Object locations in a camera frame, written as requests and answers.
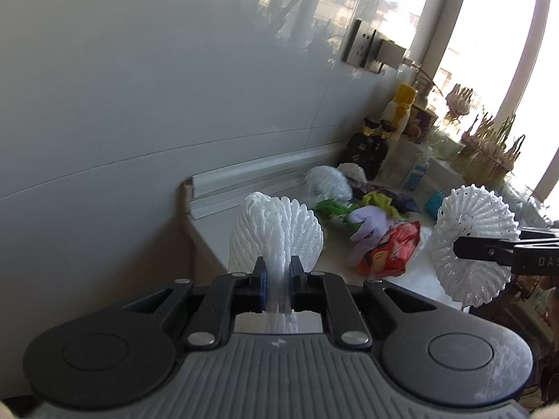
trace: white wall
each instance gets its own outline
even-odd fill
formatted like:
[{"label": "white wall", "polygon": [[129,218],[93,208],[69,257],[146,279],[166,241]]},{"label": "white wall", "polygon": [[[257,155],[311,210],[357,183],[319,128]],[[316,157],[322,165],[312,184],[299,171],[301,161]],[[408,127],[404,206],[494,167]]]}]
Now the white wall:
[{"label": "white wall", "polygon": [[337,61],[378,0],[302,0],[279,31],[278,1],[0,0],[0,398],[41,330],[186,271],[184,178],[344,140],[390,99],[394,72]]}]

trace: red snack package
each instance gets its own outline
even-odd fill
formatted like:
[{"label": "red snack package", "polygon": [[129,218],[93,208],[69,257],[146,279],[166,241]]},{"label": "red snack package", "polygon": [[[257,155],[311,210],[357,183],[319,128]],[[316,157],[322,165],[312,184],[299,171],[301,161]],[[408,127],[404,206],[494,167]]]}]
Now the red snack package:
[{"label": "red snack package", "polygon": [[405,273],[407,260],[419,243],[419,227],[419,222],[411,222],[388,230],[378,246],[369,250],[359,262],[359,272],[374,277]]}]

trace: white bottle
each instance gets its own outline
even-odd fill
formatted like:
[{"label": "white bottle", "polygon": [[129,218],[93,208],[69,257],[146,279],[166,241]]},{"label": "white bottle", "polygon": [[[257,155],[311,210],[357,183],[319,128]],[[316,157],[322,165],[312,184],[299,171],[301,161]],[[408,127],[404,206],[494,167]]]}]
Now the white bottle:
[{"label": "white bottle", "polygon": [[427,173],[427,169],[429,168],[429,160],[433,155],[433,150],[429,147],[428,151],[424,151],[421,153],[418,161],[415,163],[412,170],[407,174],[406,179],[404,180],[403,188],[409,191],[414,191],[425,173]]},{"label": "white bottle", "polygon": [[392,100],[382,112],[381,119],[387,120],[396,130],[390,136],[390,140],[399,140],[410,119],[410,108],[414,103],[417,91],[407,83],[401,83]]},{"label": "white bottle", "polygon": [[390,138],[386,140],[388,152],[380,170],[381,179],[389,185],[398,184],[405,176],[405,174],[402,176],[400,172],[401,168],[398,165],[400,159],[397,151],[400,136],[406,128],[407,120],[410,119],[410,108],[414,102],[415,94],[415,88],[406,83],[401,83],[381,115],[381,120],[388,121],[395,128]]}]

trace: plastic bag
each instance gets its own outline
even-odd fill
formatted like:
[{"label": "plastic bag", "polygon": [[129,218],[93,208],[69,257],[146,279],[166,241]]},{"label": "plastic bag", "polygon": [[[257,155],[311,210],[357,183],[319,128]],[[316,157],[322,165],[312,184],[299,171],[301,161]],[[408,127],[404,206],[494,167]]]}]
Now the plastic bag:
[{"label": "plastic bag", "polygon": [[361,201],[365,206],[378,206],[382,210],[386,211],[387,214],[396,221],[404,220],[398,212],[398,208],[392,206],[392,199],[385,194],[380,192],[369,192],[366,196],[363,196]]},{"label": "plastic bag", "polygon": [[412,197],[409,197],[395,189],[387,188],[384,186],[377,186],[375,184],[366,184],[353,179],[348,179],[348,183],[353,189],[353,195],[357,198],[362,198],[369,192],[380,192],[385,194],[385,196],[392,199],[392,205],[400,213],[419,213],[418,204]]},{"label": "plastic bag", "polygon": [[364,169],[356,163],[341,163],[337,166],[336,170],[341,171],[348,178],[360,181],[362,183],[367,183],[367,176],[365,175]]},{"label": "plastic bag", "polygon": [[245,197],[231,231],[228,271],[251,273],[256,259],[264,257],[268,269],[266,311],[272,313],[259,331],[297,332],[297,314],[291,310],[289,295],[291,256],[298,255],[309,272],[317,263],[322,243],[320,224],[306,205],[260,192]]},{"label": "plastic bag", "polygon": [[415,260],[417,258],[417,256],[423,252],[425,249],[428,249],[428,244],[431,242],[431,236],[433,235],[433,229],[431,227],[427,227],[425,225],[422,225],[421,228],[419,229],[419,243],[418,246],[415,248],[414,253],[412,253],[412,256],[410,257],[409,260],[407,260],[408,263],[412,262],[413,260]]},{"label": "plastic bag", "polygon": [[349,220],[353,223],[361,222],[359,229],[349,239],[356,245],[349,254],[348,265],[357,266],[363,256],[378,245],[393,221],[387,218],[385,210],[376,206],[365,206],[353,211]]},{"label": "plastic bag", "polygon": [[378,246],[365,254],[358,265],[361,274],[375,277],[399,276],[419,243],[419,222],[403,223],[391,228]]},{"label": "plastic bag", "polygon": [[306,202],[310,207],[328,199],[350,201],[353,198],[346,176],[328,165],[319,165],[310,169],[305,177],[305,183],[307,184]]}]

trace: window frame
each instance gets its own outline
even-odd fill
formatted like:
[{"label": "window frame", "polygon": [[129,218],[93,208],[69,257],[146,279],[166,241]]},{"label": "window frame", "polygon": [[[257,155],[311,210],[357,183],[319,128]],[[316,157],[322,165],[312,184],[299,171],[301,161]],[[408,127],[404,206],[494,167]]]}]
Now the window frame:
[{"label": "window frame", "polygon": [[[433,29],[431,41],[421,61],[423,70],[431,77],[434,77],[441,64],[463,2],[464,0],[443,0],[441,13]],[[532,21],[530,22],[521,58],[510,82],[507,94],[495,116],[497,124],[502,123],[507,116],[516,112],[522,100],[538,58],[539,48],[546,29],[550,3],[551,0],[536,0],[534,4]],[[540,201],[544,201],[557,182],[559,182],[559,148],[538,185],[534,188],[533,196]]]}]

